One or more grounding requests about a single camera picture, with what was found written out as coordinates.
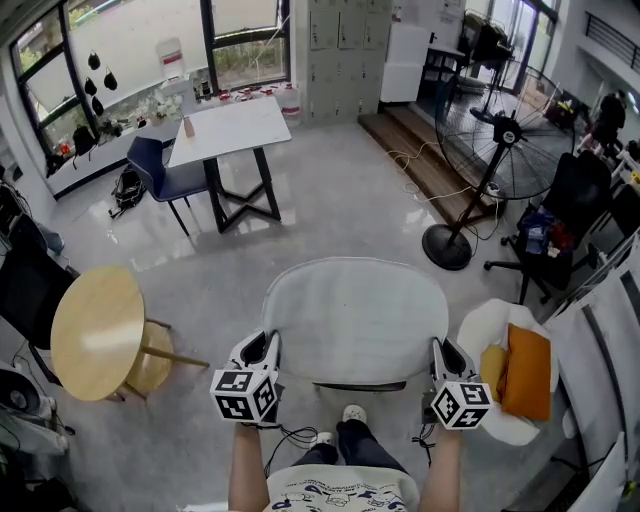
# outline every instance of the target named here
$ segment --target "pillow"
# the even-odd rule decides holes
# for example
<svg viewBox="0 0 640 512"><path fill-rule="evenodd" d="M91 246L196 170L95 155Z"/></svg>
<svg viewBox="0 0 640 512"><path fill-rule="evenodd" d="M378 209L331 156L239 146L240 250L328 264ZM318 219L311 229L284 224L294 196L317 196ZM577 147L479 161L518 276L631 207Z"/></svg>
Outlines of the pillow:
<svg viewBox="0 0 640 512"><path fill-rule="evenodd" d="M489 384L494 402L501 401L497 387L507 366L508 356L509 353L500 345L489 345L489 348L480 356L480 377L482 382Z"/></svg>
<svg viewBox="0 0 640 512"><path fill-rule="evenodd" d="M539 334L509 324L509 359L498 383L502 410L547 421L551 417L551 343Z"/></svg>

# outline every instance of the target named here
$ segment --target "white sneaker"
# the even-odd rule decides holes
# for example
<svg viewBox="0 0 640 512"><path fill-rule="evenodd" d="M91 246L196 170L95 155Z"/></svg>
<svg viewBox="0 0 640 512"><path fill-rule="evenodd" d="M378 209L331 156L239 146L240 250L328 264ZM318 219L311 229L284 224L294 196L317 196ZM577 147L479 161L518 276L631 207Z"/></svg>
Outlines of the white sneaker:
<svg viewBox="0 0 640 512"><path fill-rule="evenodd" d="M358 420L367 423L367 413L359 405L347 405L342 413L342 421Z"/></svg>
<svg viewBox="0 0 640 512"><path fill-rule="evenodd" d="M317 444L328 444L329 446L335 447L335 436L331 432L319 432L316 438L311 442L309 448L313 448Z"/></svg>

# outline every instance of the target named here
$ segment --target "gray floor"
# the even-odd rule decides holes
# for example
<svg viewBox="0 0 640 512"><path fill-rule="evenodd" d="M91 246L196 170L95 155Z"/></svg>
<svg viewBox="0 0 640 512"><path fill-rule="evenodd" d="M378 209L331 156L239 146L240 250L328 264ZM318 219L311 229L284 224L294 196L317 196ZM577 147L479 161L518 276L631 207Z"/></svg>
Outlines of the gray floor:
<svg viewBox="0 0 640 512"><path fill-rule="evenodd" d="M439 221L432 207L402 191L406 178L357 125L300 129L293 141L268 148L282 224L250 218L219 235L207 194L178 209L186 238L166 204L147 194L134 210L112 221L110 191L116 174L104 176L61 199L49 223L67 242L65 254L80 271L97 265L125 265L135 275L149 316L173 324L177 352L221 367L231 347L260 325L269 284L298 263L327 256L371 256L415 265L430 273L447 297L455 336L465 314L491 297L517 299L519 275L482 269L486 259L513 259L499 245L513 229L501 221L498 233L479 242L467 269L443 271L429 262L420 240ZM248 191L257 180L251 153L224 159L223 181ZM512 203L507 217L520 206ZM479 225L483 235L494 227ZM529 303L539 313L538 290ZM0 324L0 358L9 361L22 339ZM169 511L186 504L226 500L232 428L218 420L208 390L213 370L174 366L168 381L146 403L83 403L61 388L47 386L62 419L77 435L68 456L57 461L74 492L95 511ZM36 374L44 384L40 373ZM412 436L420 429L420 376L395 394L315 391L309 382L291 382L281 409L290 429L331 427L349 402L363 404L382 444L421 483L427 458ZM547 463L563 441L559 426L566 406L556 394L553 421L528 447L515 448L477 431L465 436L464 510L496 511L508 506ZM264 434L270 455L279 434ZM291 464L301 452L284 444L273 464Z"/></svg>

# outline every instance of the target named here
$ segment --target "bottle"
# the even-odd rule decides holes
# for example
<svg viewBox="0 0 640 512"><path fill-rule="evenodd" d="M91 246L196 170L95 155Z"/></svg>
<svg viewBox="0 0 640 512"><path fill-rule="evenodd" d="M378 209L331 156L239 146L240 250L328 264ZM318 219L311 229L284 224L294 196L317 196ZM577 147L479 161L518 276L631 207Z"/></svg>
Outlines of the bottle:
<svg viewBox="0 0 640 512"><path fill-rule="evenodd" d="M196 134L193 129L193 123L191 122L191 119L189 119L189 116L184 118L184 133L188 138L191 138Z"/></svg>

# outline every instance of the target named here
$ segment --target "orange cushion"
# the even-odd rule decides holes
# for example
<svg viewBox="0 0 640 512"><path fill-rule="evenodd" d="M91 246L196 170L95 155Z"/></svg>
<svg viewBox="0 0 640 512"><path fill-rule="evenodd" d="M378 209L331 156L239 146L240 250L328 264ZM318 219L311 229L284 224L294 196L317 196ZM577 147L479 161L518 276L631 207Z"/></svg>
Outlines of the orange cushion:
<svg viewBox="0 0 640 512"><path fill-rule="evenodd" d="M498 383L502 410L546 421L551 417L551 343L509 324L509 359Z"/></svg>

